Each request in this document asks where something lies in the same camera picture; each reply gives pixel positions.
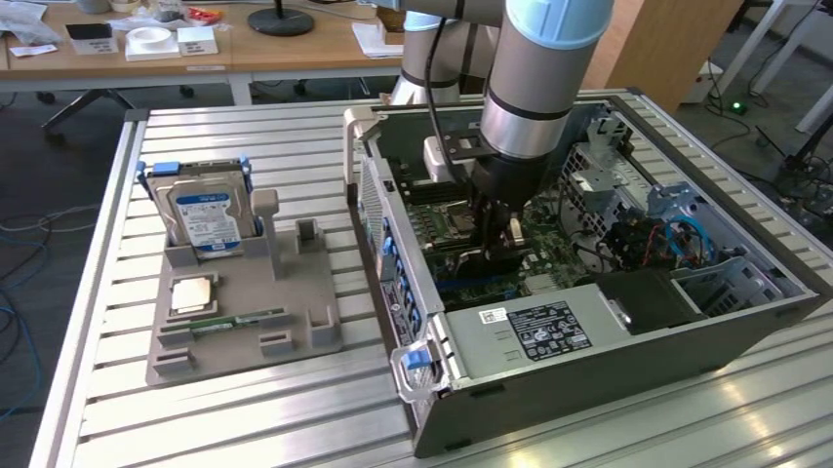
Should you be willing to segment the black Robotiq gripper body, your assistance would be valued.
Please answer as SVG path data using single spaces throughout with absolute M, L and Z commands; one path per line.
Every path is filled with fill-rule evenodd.
M 521 212 L 539 192 L 543 177 L 543 157 L 517 159 L 497 154 L 479 158 L 471 172 L 474 199 Z

